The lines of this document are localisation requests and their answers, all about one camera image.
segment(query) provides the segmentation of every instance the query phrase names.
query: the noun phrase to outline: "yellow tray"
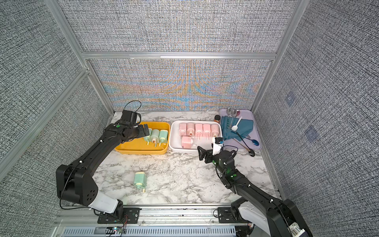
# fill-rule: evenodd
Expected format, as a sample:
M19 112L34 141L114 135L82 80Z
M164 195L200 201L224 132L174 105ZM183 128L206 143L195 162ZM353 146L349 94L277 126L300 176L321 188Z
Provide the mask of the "yellow tray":
M133 141L128 141L123 144L118 145L115 150L121 154L138 154L138 155L163 155L167 152L168 141L170 139L170 124L167 122L141 122L141 124L147 124L151 129L166 129L168 131L167 143L162 143L154 147L154 143L147 142L141 138L136 138Z

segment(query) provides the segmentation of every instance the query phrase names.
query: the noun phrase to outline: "mounting plate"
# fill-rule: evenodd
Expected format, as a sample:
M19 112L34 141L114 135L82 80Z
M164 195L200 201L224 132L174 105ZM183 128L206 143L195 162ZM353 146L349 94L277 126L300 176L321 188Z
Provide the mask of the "mounting plate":
M231 207L219 207L217 208L218 221L220 223L249 223L249 221L242 219L242 221L235 221L233 217Z
M128 217L128 220L124 217L122 221L117 218L110 217L109 215L100 214L97 223L98 224L137 224L139 218L140 208L126 208L124 207L124 214Z

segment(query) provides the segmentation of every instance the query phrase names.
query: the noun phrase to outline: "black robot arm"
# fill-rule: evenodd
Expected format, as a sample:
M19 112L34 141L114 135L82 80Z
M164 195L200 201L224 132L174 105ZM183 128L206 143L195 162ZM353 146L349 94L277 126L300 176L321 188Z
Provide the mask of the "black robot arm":
M304 221L295 204L290 200L282 201L252 184L243 174L241 174L234 165L236 151L221 151L219 154L212 155L213 150L204 150L198 147L199 159L205 158L205 163L213 163L216 166L216 172L221 182L226 188L240 195L242 198L232 203L232 213L235 219L242 220L238 207L248 201L254 205L265 217L269 227L269 233L275 237L293 237L289 226L297 223L299 229L304 229L306 233L301 236L310 236L312 233Z
M78 159L69 165L61 165L56 170L58 198L96 210L114 213L122 210L122 202L101 192L92 176L101 162L120 143L149 135L146 124L136 123L139 113L124 110L121 119L108 125L101 137Z

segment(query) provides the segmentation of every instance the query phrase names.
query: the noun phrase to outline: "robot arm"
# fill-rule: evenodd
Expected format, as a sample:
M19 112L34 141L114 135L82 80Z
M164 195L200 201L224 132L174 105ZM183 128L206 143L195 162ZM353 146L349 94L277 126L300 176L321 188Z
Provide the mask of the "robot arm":
M70 165L61 165L56 170L58 198L92 207L96 210L123 217L122 201L111 198L98 190L92 176L107 155L120 143L149 134L146 124L136 123L136 112L124 110L121 119L104 129L101 137L82 156Z
M216 138L215 143L222 144L222 138ZM197 149L200 160L205 159L205 163L212 162L215 165L216 172L220 172L220 175L218 173L217 175L225 187L242 197L231 205L235 220L246 219L275 237L312 237L311 231L292 201L288 199L282 201L268 195L236 169L234 165L236 151L221 150L213 155L214 149L208 151L201 147ZM247 208L249 205L250 207L253 205L258 211Z

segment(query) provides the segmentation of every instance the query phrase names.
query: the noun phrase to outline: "white tray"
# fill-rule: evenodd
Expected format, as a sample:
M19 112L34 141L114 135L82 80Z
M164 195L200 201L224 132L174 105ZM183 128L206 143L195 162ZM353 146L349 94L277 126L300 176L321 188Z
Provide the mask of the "white tray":
M197 121L197 120L177 120L174 121L171 125L171 131L170 131L170 139L168 142L169 147L172 149L174 152L180 152L180 153L194 153L197 154L197 146L201 146L205 150L211 150L212 149L212 138L209 137L207 140L206 137L200 137L198 139L197 137L192 137L193 138L193 144L196 144L196 146L193 146L192 149L184 149L182 147L182 140L180 139L180 134L179 134L179 123L181 122L192 122L194 124L217 124L218 129L220 130L219 137L222 137L222 131L221 131L221 126L217 122L213 121Z

